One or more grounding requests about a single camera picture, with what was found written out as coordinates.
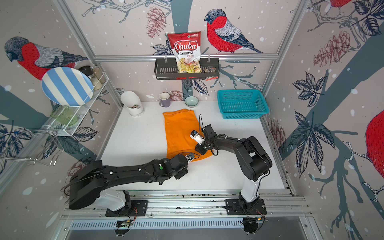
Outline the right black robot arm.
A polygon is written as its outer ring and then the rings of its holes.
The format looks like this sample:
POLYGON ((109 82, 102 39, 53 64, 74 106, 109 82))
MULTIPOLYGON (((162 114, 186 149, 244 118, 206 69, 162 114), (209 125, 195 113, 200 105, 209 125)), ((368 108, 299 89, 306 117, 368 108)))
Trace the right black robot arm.
POLYGON ((202 137, 193 130, 190 137, 197 142, 195 150, 200 155, 207 151, 227 151, 236 155, 245 181, 239 194, 240 209, 249 213, 259 203, 259 189, 263 178, 270 174, 272 160, 259 141, 251 136, 247 139, 236 139, 224 134, 202 137))

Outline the orange long pants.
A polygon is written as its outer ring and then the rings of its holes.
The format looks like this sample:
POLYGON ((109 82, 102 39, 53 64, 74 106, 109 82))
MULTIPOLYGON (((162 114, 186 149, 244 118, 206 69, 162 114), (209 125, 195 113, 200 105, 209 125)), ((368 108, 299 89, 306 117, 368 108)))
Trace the orange long pants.
MULTIPOLYGON (((163 113, 165 118, 165 132, 167 139, 167 158, 172 159, 181 153, 199 154, 196 150, 197 142, 191 139, 190 134, 193 130, 198 130, 200 125, 193 110, 181 109, 175 112, 163 113)), ((204 155, 199 154, 197 159, 204 160, 213 156, 211 152, 204 155)))

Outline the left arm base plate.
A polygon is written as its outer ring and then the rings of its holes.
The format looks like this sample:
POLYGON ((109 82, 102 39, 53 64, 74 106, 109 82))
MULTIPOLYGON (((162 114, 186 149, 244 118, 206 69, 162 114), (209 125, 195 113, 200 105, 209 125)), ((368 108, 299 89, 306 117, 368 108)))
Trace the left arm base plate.
POLYGON ((131 201, 128 206, 124 206, 120 210, 112 211, 107 209, 106 217, 144 217, 147 212, 149 201, 139 200, 131 201))

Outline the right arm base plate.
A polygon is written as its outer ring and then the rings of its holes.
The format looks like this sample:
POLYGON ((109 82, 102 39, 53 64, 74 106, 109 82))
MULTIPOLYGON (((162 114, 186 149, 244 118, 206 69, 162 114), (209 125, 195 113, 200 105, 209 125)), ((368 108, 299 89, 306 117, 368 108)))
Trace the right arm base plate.
POLYGON ((226 199, 224 209, 227 215, 266 215, 267 210, 265 202, 261 198, 257 198, 251 203, 247 203, 243 199, 226 199))

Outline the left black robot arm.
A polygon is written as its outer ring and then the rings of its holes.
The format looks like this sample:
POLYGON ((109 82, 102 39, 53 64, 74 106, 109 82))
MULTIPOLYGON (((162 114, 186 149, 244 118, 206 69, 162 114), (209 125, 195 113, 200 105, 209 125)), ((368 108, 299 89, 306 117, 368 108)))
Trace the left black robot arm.
POLYGON ((188 173, 188 164, 197 154, 184 152, 171 159, 152 160, 143 165, 114 167, 95 161, 74 174, 69 183, 69 208, 80 210, 107 197, 106 207, 117 211, 128 205, 125 194, 113 194, 107 189, 133 183, 159 183, 176 180, 188 173))

